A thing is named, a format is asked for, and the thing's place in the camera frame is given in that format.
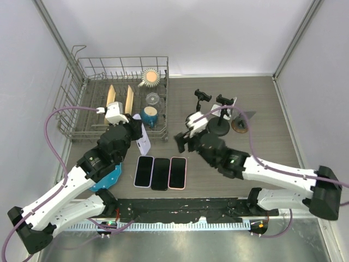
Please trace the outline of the black round-base phone stand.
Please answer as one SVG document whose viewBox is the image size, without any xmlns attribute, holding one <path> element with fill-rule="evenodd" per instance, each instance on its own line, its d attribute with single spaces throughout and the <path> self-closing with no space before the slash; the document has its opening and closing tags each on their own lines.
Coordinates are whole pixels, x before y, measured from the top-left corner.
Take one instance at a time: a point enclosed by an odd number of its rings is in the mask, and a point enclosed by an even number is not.
<svg viewBox="0 0 349 262">
<path fill-rule="evenodd" d="M 216 102 L 220 103 L 222 106 L 233 105 L 234 99 L 224 98 L 221 94 L 217 96 Z M 219 117 L 213 117 L 208 121 L 207 129 L 210 133 L 216 134 L 217 136 L 224 136 L 230 130 L 229 121 L 224 119 L 224 117 L 231 117 L 231 113 L 228 109 L 220 109 Z"/>
</svg>

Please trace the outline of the wooden base phone stand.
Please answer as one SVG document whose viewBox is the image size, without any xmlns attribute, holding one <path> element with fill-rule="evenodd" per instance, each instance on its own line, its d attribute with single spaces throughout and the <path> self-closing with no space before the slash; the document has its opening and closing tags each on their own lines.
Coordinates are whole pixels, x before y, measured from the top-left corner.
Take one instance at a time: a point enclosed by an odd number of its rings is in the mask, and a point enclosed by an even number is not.
<svg viewBox="0 0 349 262">
<path fill-rule="evenodd" d="M 255 114 L 256 111 L 245 111 L 247 119 L 250 120 Z M 247 133 L 249 128 L 247 126 L 246 120 L 242 114 L 237 115 L 231 122 L 232 129 L 237 133 Z"/>
</svg>

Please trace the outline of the pink phone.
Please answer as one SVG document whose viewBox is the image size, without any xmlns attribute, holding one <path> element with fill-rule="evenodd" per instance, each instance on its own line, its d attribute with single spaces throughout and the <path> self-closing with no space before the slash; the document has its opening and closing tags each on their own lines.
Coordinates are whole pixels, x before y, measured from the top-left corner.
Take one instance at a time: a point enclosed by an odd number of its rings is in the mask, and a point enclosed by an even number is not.
<svg viewBox="0 0 349 262">
<path fill-rule="evenodd" d="M 170 159 L 170 171 L 168 187 L 175 190 L 184 190 L 186 185 L 187 159 L 172 157 Z"/>
</svg>

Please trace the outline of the black phone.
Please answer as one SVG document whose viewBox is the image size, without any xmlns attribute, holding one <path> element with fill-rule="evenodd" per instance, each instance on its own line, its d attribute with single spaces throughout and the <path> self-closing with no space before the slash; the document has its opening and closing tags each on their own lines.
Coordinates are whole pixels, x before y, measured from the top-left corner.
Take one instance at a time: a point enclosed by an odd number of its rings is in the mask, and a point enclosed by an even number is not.
<svg viewBox="0 0 349 262">
<path fill-rule="evenodd" d="M 168 158 L 156 158 L 154 160 L 151 189 L 166 191 L 168 189 L 170 160 Z"/>
</svg>

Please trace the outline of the lavender case phone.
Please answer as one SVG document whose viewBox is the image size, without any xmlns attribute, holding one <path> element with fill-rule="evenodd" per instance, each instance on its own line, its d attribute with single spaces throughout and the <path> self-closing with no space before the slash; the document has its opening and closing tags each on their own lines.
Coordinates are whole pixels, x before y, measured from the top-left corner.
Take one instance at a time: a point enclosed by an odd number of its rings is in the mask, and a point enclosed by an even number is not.
<svg viewBox="0 0 349 262">
<path fill-rule="evenodd" d="M 134 186 L 149 188 L 151 186 L 154 157 L 139 156 L 135 171 Z"/>
</svg>

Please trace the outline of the black gooseneck phone stand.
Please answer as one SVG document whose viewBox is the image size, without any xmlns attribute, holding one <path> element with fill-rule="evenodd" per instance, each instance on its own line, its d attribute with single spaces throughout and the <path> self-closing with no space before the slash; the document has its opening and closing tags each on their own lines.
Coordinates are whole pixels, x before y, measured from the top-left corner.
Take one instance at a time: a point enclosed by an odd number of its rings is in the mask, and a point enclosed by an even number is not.
<svg viewBox="0 0 349 262">
<path fill-rule="evenodd" d="M 200 91 L 199 89 L 197 89 L 194 92 L 194 95 L 197 97 L 196 112 L 199 112 L 201 110 L 202 101 L 210 102 L 212 98 L 212 96 L 206 94 L 205 92 Z"/>
</svg>

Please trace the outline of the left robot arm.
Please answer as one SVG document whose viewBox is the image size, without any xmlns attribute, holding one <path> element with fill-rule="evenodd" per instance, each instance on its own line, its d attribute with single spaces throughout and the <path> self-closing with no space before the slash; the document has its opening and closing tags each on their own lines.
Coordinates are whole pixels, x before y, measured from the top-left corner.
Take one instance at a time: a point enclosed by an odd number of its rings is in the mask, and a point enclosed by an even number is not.
<svg viewBox="0 0 349 262">
<path fill-rule="evenodd" d="M 131 118 L 127 123 L 109 126 L 67 176 L 45 195 L 26 207 L 14 206 L 8 211 L 27 252 L 32 255 L 44 249 L 57 228 L 50 220 L 65 204 L 113 172 L 125 158 L 132 141 L 142 138 L 142 122 Z"/>
</svg>

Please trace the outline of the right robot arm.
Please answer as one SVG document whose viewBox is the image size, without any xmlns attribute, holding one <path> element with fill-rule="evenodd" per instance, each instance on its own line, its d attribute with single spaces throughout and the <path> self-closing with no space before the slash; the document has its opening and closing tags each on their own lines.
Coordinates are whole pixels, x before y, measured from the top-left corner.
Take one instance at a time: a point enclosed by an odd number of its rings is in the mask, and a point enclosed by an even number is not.
<svg viewBox="0 0 349 262">
<path fill-rule="evenodd" d="M 278 186 L 278 190 L 250 191 L 246 209 L 251 215 L 274 209 L 308 209 L 312 215 L 328 221 L 339 218 L 344 184 L 327 166 L 319 166 L 318 170 L 298 169 L 261 160 L 227 147 L 223 139 L 206 131 L 193 136 L 179 133 L 174 139 L 180 153 L 198 153 L 225 177 Z"/>
</svg>

